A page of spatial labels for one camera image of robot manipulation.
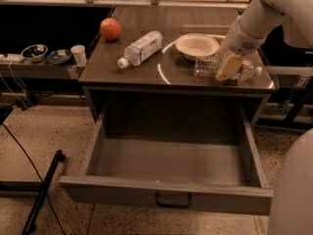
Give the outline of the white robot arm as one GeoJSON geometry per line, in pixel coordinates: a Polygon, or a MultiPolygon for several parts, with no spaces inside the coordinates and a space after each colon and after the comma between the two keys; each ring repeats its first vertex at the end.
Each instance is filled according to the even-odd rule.
{"type": "Polygon", "coordinates": [[[242,65],[243,57],[254,53],[277,26],[291,19],[313,45],[313,0],[251,0],[236,18],[222,41],[216,55],[221,65],[215,78],[226,80],[242,65]]]}

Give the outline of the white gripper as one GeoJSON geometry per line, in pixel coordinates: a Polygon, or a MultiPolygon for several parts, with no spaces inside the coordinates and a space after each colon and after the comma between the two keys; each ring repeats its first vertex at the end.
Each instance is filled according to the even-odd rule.
{"type": "Polygon", "coordinates": [[[215,56],[222,61],[215,78],[227,80],[242,66],[243,58],[230,54],[230,51],[237,55],[250,55],[264,42],[265,38],[256,38],[246,33],[241,26],[241,17],[237,17],[215,53],[215,56]]]}

